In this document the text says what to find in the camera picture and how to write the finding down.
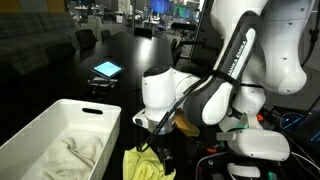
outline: tablet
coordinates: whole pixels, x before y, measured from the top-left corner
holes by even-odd
[[[91,68],[92,72],[106,79],[111,79],[115,75],[119,74],[122,70],[123,67],[119,66],[118,64],[110,60],[104,61],[103,63],[93,66]]]

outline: dark table surface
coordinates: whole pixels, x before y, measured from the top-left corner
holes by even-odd
[[[106,59],[124,67],[118,77],[119,83],[114,88],[99,87],[96,89],[97,93],[92,94],[93,87],[88,86],[87,80],[93,79],[95,74],[90,71],[90,67]],[[94,47],[77,51],[74,56],[27,74],[8,87],[0,88],[3,122],[0,128],[0,145],[58,99],[117,105],[122,108],[120,134],[104,178],[122,179],[124,151],[133,148],[139,141],[137,139],[141,140],[140,135],[148,134],[131,120],[144,108],[142,75],[151,67],[172,64],[168,40],[118,33],[105,42],[97,42]],[[175,151],[176,179],[189,179],[190,175],[186,173],[185,144],[180,138],[182,136],[179,133],[171,138],[171,143],[179,149]]]

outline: wall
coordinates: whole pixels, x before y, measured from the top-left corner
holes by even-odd
[[[0,0],[0,12],[64,12],[64,0]]]

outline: white plastic bin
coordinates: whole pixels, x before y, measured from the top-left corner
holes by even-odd
[[[89,179],[102,179],[119,135],[120,112],[120,107],[112,105],[55,102],[0,147],[0,179],[40,179],[37,167],[50,145],[72,137],[81,146],[93,136],[100,138],[103,148]]]

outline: white towel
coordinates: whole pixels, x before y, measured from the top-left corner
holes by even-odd
[[[76,142],[68,137],[55,143],[45,152],[45,180],[87,180],[99,154],[102,142],[94,137],[83,148],[77,150]]]

